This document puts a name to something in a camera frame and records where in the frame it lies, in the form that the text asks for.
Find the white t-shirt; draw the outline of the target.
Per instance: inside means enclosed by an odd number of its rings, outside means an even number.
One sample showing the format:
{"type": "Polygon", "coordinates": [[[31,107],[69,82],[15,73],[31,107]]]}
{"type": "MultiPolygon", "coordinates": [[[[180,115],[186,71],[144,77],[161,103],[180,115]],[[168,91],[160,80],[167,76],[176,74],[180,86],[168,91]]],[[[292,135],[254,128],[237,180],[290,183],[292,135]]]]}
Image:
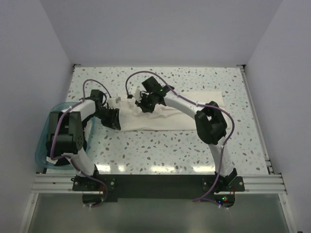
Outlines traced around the white t-shirt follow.
{"type": "Polygon", "coordinates": [[[186,92],[185,94],[185,98],[193,101],[194,105],[183,101],[183,99],[169,92],[169,105],[163,106],[157,104],[152,113],[143,113],[142,110],[136,106],[136,100],[128,99],[126,94],[117,95],[121,97],[119,107],[121,131],[196,130],[194,115],[203,109],[203,107],[196,104],[205,105],[214,101],[218,104],[219,108],[225,108],[221,91],[192,91],[186,92]]]}

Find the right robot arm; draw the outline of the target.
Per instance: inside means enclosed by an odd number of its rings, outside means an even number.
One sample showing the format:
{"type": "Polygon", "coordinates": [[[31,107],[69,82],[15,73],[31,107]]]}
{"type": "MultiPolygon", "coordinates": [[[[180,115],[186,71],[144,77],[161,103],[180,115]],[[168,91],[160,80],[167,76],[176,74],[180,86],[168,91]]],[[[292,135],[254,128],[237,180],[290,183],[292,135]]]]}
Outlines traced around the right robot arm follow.
{"type": "Polygon", "coordinates": [[[225,144],[227,122],[216,102],[208,104],[195,102],[186,97],[178,96],[171,86],[161,86],[154,77],[142,83],[144,91],[136,89],[134,98],[136,106],[144,113],[152,113],[157,105],[174,108],[195,121],[199,138],[208,145],[214,163],[216,184],[219,189],[227,191],[234,184],[237,171],[230,159],[225,144]]]}

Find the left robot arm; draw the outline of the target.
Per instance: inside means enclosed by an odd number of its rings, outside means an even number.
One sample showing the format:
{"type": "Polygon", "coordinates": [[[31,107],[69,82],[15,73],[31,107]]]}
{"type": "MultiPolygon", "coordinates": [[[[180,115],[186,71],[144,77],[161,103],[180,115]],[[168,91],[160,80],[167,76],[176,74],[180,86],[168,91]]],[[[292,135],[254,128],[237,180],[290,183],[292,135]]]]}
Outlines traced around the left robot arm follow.
{"type": "Polygon", "coordinates": [[[85,176],[83,184],[89,190],[98,189],[101,179],[95,175],[97,168],[84,149],[86,124],[96,117],[105,127],[121,129],[120,110],[105,106],[104,96],[102,91],[92,90],[89,97],[65,110],[52,111],[49,115],[46,147],[50,152],[50,159],[64,159],[71,163],[78,176],[85,176]]]}

